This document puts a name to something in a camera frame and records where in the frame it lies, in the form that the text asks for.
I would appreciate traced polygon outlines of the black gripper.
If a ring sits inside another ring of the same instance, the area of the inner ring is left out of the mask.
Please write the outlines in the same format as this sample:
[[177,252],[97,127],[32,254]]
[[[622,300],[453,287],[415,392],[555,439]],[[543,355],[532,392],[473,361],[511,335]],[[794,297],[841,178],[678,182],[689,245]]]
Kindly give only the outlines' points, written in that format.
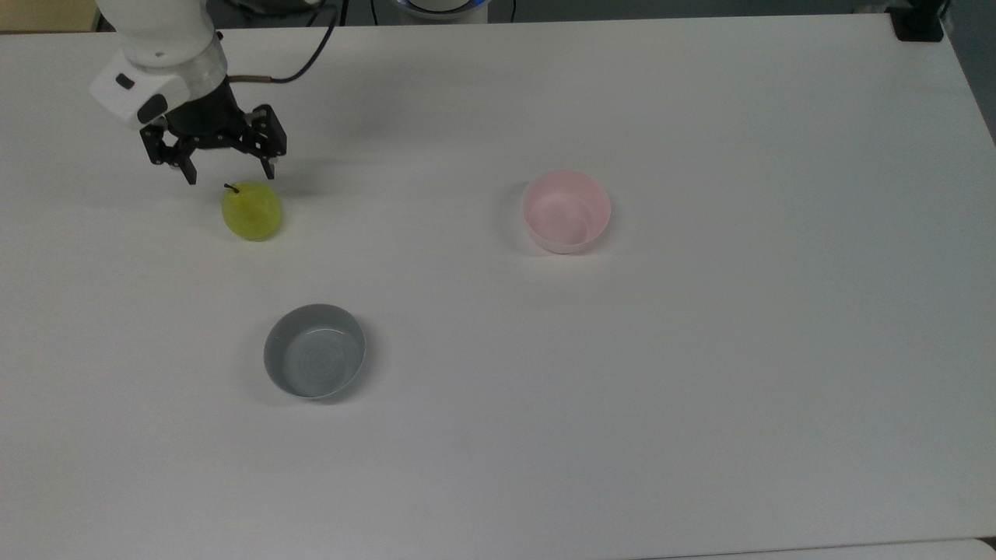
[[197,150],[233,149],[256,157],[267,180],[276,178],[278,157],[287,153],[287,135],[272,107],[242,110],[227,79],[203,98],[153,118],[139,134],[150,162],[180,170],[190,185],[197,184]]

